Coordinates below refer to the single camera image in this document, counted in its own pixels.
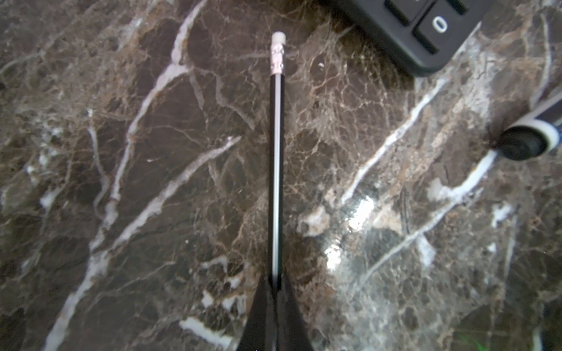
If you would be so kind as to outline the lone black pencil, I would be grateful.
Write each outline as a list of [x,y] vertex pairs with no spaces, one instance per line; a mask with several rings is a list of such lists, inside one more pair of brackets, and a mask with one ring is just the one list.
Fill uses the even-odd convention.
[[270,45],[269,279],[277,292],[282,279],[282,188],[284,151],[286,34],[272,34]]

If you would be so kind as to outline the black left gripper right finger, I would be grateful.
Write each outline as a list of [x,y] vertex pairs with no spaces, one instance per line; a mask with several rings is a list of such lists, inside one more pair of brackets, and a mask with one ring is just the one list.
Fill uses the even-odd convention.
[[287,276],[281,279],[276,299],[277,349],[314,351],[298,301]]

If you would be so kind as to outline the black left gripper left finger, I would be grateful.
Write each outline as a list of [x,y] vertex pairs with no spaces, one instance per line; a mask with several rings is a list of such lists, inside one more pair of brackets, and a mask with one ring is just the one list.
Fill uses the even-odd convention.
[[275,349],[275,300],[267,276],[262,276],[254,295],[237,351]]

